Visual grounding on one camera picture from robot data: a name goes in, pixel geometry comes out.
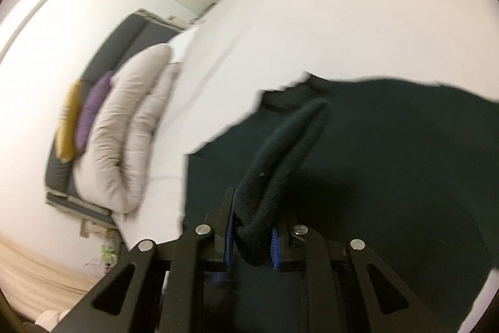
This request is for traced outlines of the dark green knit sweater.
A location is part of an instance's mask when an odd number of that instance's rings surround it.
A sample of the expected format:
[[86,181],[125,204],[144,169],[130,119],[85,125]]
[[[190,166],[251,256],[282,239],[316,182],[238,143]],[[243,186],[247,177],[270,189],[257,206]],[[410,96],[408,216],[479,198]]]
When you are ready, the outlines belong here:
[[190,155],[183,228],[234,189],[224,327],[296,332],[300,276],[274,231],[363,240],[452,332],[498,267],[498,104],[458,88],[310,76]]

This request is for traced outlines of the white bed mattress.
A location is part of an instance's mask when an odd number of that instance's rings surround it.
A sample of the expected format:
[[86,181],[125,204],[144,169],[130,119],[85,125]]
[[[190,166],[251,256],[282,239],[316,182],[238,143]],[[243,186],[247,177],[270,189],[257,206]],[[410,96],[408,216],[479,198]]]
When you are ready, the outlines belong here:
[[[310,76],[445,85],[498,104],[497,0],[222,0],[186,51],[145,200],[120,220],[126,243],[176,238],[190,155],[253,114],[263,93]],[[474,328],[497,288],[498,267],[455,332]]]

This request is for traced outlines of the yellow pillow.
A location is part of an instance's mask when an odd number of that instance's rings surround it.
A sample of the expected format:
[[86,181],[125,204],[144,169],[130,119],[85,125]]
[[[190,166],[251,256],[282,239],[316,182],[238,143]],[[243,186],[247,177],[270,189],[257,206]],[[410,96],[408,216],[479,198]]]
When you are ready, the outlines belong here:
[[73,160],[76,154],[75,128],[81,107],[80,86],[81,80],[77,79],[69,87],[57,122],[55,151],[57,159],[63,164]]

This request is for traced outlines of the purple pillow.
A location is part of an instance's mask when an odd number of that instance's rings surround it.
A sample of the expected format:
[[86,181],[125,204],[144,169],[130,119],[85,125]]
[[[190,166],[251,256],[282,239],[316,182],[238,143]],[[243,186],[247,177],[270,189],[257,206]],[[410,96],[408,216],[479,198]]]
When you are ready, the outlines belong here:
[[75,129],[76,155],[83,155],[96,115],[107,98],[112,85],[113,71],[107,71],[90,89],[80,110]]

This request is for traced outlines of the beige folded duvet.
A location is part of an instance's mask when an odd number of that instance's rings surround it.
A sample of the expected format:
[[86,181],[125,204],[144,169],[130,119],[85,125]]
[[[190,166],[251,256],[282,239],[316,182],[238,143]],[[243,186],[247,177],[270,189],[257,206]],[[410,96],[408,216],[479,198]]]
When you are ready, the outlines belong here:
[[84,201],[119,214],[140,205],[154,132],[180,73],[172,54],[167,43],[146,48],[111,77],[85,152],[74,164]]

